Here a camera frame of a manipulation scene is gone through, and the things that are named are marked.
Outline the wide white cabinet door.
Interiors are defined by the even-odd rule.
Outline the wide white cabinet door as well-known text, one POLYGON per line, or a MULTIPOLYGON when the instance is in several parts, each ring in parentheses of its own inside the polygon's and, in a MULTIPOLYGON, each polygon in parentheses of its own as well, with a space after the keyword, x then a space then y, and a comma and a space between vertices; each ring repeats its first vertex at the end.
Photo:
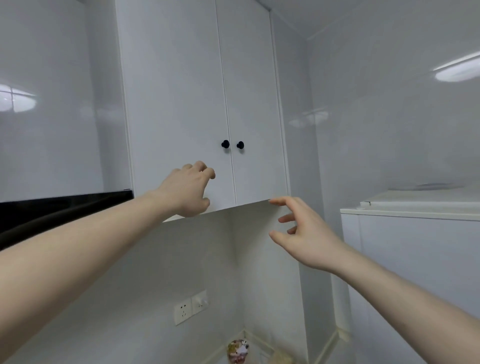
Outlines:
POLYGON ((133 190, 214 169, 207 213, 236 206, 215 0, 116 0, 133 190))

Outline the white wall socket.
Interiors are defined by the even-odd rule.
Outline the white wall socket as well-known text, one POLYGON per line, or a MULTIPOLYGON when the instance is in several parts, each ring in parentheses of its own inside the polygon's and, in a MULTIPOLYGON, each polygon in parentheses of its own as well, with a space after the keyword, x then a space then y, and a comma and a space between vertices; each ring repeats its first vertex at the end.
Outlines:
POLYGON ((174 305, 173 319, 175 326, 180 325, 193 315, 192 298, 187 298, 174 305))
POLYGON ((209 298, 206 289, 191 297, 191 313, 193 316, 206 310, 208 306, 209 298))

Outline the person's left hand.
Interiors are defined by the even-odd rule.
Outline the person's left hand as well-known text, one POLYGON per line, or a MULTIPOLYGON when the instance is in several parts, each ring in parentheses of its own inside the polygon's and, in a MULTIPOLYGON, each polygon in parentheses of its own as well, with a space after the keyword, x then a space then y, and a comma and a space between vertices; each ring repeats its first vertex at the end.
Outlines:
POLYGON ((207 167, 203 161, 172 170, 153 191, 154 200, 159 205, 163 221, 173 216, 185 218, 186 197, 205 197, 206 187, 215 177, 214 169, 207 167))

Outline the patterned round jar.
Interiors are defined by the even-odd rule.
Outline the patterned round jar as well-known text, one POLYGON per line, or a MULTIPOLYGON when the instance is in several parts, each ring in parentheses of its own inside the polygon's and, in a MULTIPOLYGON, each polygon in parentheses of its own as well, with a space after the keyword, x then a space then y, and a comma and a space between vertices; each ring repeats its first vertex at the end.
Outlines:
POLYGON ((249 342, 245 339, 235 339, 228 343, 226 353, 229 364, 245 364, 249 347, 249 342))

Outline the narrow white cabinet door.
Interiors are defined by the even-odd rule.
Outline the narrow white cabinet door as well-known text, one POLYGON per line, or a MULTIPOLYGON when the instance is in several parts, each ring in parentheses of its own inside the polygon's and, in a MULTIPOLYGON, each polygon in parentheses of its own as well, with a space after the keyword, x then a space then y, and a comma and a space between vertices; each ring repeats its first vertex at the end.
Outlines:
POLYGON ((238 206, 287 194, 275 58, 267 9, 215 0, 238 206), (244 142, 244 149, 236 147, 244 142))

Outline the person's right hand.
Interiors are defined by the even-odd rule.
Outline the person's right hand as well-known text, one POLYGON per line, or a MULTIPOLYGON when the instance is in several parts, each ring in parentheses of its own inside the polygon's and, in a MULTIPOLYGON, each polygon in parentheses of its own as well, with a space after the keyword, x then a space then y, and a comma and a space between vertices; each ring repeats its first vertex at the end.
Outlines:
POLYGON ((285 234, 295 235, 299 240, 296 259, 299 263, 335 275, 342 274, 342 259, 347 257, 349 247, 314 209, 299 197, 275 197, 269 203, 287 207, 295 214, 297 223, 285 234))

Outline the person's right forearm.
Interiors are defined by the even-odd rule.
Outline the person's right forearm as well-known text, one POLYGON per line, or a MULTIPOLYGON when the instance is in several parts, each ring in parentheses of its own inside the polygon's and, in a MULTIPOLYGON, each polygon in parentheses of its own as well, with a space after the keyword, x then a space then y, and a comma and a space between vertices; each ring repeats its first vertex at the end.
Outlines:
POLYGON ((480 319, 342 244, 331 272, 363 296, 427 364, 480 364, 480 319))

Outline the white wall cabinet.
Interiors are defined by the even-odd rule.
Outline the white wall cabinet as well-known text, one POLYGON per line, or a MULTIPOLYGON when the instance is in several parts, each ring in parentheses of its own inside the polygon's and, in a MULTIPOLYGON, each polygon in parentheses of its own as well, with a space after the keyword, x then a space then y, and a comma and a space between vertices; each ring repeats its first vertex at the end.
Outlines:
POLYGON ((257 0, 115 0, 135 197, 203 161, 207 213, 288 194, 270 11, 257 0))

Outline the black range hood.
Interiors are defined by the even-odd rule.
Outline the black range hood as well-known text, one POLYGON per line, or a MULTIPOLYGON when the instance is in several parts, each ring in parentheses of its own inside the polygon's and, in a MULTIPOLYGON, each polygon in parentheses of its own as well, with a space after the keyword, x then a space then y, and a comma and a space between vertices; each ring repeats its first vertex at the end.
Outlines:
POLYGON ((55 227, 134 198, 132 190, 0 203, 0 252, 55 227))

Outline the white refrigerator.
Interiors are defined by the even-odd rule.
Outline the white refrigerator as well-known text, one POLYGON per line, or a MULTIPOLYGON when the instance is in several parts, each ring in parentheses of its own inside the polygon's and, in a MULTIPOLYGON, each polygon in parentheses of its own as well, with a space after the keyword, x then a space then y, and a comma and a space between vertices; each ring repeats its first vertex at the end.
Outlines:
POLYGON ((480 183, 386 191, 340 214, 347 244, 480 319, 480 183))

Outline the person's left forearm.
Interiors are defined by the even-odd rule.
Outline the person's left forearm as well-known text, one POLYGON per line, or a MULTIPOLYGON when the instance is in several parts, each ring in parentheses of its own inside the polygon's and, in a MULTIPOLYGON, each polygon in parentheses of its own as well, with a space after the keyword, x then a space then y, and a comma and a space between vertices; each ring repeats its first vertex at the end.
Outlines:
POLYGON ((167 196, 149 192, 0 252, 0 364, 170 216, 167 196))

